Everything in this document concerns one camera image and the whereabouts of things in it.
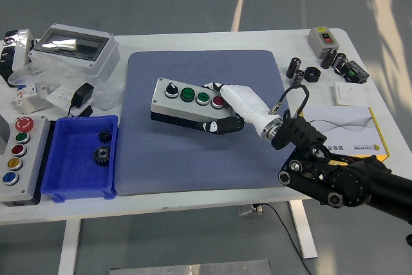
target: table leg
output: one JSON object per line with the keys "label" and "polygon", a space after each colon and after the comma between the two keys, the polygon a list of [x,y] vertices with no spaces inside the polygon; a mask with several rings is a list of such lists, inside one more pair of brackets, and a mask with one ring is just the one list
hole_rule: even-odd
{"label": "table leg", "polygon": [[301,244],[303,258],[317,258],[314,239],[312,238],[312,232],[310,231],[308,218],[306,217],[302,200],[289,201],[289,205],[294,218],[297,237],[299,238],[299,243]]}
{"label": "table leg", "polygon": [[66,221],[62,254],[60,257],[59,275],[74,275],[80,223],[80,219]]}

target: blue plastic bin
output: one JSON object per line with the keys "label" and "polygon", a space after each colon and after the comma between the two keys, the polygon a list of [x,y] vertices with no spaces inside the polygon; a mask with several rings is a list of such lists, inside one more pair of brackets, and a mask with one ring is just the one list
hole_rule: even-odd
{"label": "blue plastic bin", "polygon": [[[117,116],[66,118],[56,121],[53,141],[41,186],[42,194],[53,201],[66,199],[116,197],[114,187]],[[98,133],[109,130],[111,141],[102,143]],[[93,152],[110,145],[109,165],[102,167]]]}

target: gear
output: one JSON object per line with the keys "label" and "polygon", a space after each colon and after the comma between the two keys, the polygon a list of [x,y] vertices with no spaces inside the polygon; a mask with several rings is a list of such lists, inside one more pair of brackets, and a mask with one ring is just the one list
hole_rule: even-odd
{"label": "gear", "polygon": [[111,141],[111,133],[109,130],[102,130],[98,133],[98,138],[102,143],[107,143]]}
{"label": "gear", "polygon": [[98,165],[102,167],[108,166],[110,159],[110,146],[106,145],[97,148],[93,153],[93,159]]}

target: power adapter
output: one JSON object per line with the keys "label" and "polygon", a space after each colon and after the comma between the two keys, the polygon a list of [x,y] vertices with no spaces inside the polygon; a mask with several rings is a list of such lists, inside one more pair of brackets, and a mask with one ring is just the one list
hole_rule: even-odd
{"label": "power adapter", "polygon": [[87,100],[90,99],[91,94],[95,88],[89,83],[84,83],[78,90],[75,91],[73,98],[71,98],[70,107],[75,106],[80,108]]}

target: cable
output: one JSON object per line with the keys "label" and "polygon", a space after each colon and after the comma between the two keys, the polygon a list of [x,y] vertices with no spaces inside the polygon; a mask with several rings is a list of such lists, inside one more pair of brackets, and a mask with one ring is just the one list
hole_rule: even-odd
{"label": "cable", "polygon": [[291,87],[289,87],[287,90],[285,90],[285,92],[282,94],[281,98],[279,99],[279,101],[277,102],[277,104],[275,105],[275,107],[272,109],[273,111],[277,111],[277,109],[280,107],[280,105],[282,104],[283,99],[286,97],[286,94],[291,91],[291,90],[295,90],[297,88],[302,88],[304,91],[304,94],[306,95],[305,98],[302,101],[301,106],[299,106],[299,109],[296,112],[296,115],[300,115],[302,113],[303,108],[306,106],[306,103],[309,100],[309,90],[308,88],[303,85],[303,84],[298,84],[298,85],[293,85]]}
{"label": "cable", "polygon": [[72,103],[72,104],[70,104],[70,108],[69,108],[69,112],[67,113],[67,116],[66,117],[69,117],[69,115],[70,115],[70,111],[71,111],[71,108],[72,107],[74,107],[75,105]]}
{"label": "cable", "polygon": [[294,246],[294,249],[295,249],[297,255],[299,256],[299,259],[301,260],[301,262],[302,262],[302,264],[303,264],[303,267],[308,271],[309,275],[312,275],[312,273],[309,271],[309,269],[308,269],[308,267],[306,266],[306,264],[304,264],[303,258],[302,258],[302,256],[301,256],[301,254],[299,253],[299,251],[297,250],[297,247],[296,247],[296,245],[295,245],[295,243],[294,243],[294,241],[293,241],[293,239],[292,239],[292,237],[291,237],[291,235],[290,235],[290,233],[289,233],[289,230],[288,230],[288,228],[286,228],[285,224],[283,223],[283,221],[282,221],[279,213],[274,209],[273,206],[271,206],[271,205],[268,204],[268,203],[253,204],[253,207],[257,207],[257,206],[260,206],[260,205],[267,205],[267,206],[269,206],[271,209],[273,209],[273,210],[275,211],[277,217],[279,218],[280,222],[282,223],[283,227],[285,228],[286,232],[288,233],[289,239],[290,239],[290,241],[292,242],[292,245]]}

